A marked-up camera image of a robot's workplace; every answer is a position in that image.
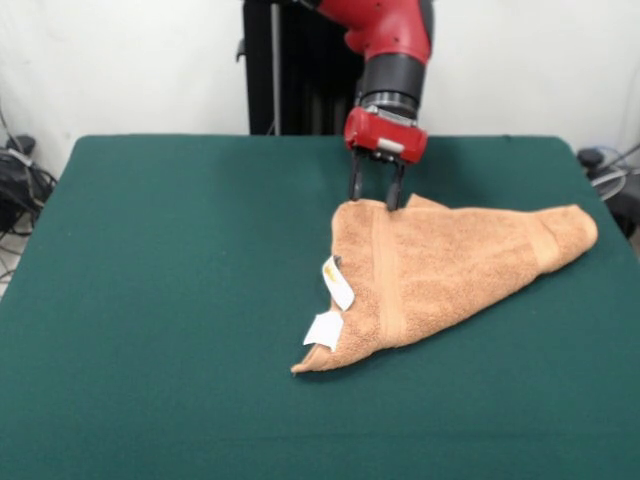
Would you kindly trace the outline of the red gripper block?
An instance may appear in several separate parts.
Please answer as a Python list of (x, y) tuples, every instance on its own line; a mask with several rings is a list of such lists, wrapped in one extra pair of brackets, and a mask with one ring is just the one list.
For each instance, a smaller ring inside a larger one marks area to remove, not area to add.
[[(393, 163), (394, 173), (386, 196), (387, 210), (396, 211), (400, 207), (405, 162), (416, 164), (422, 159), (428, 140), (427, 133), (417, 126), (415, 120), (377, 107), (357, 106), (347, 117), (344, 139), (346, 146), (351, 150), (360, 148), (369, 152), (380, 151), (400, 159)], [(348, 188), (350, 201), (358, 201), (361, 198), (361, 163), (365, 158), (363, 151), (352, 152)]]

